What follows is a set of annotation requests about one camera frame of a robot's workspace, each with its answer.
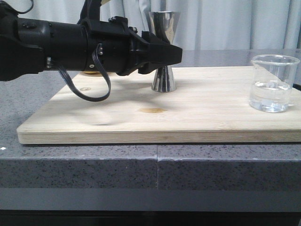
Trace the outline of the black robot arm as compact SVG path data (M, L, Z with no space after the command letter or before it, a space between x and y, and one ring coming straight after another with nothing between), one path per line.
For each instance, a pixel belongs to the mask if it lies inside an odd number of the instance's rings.
M182 60L182 49L151 32L136 34L128 20L100 20L99 0L85 1L76 24L20 18L8 3L0 3L0 79L54 70L94 71L92 53L101 44L100 61L107 72L148 74Z

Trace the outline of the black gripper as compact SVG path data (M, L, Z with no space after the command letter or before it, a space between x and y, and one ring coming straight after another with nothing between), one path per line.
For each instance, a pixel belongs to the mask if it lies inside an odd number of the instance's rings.
M180 47L149 31L142 31L140 37L128 26L127 18L114 16L108 22L85 18L81 24L87 29L88 47L96 50L108 72L126 76L138 69L140 74L149 74L182 61Z

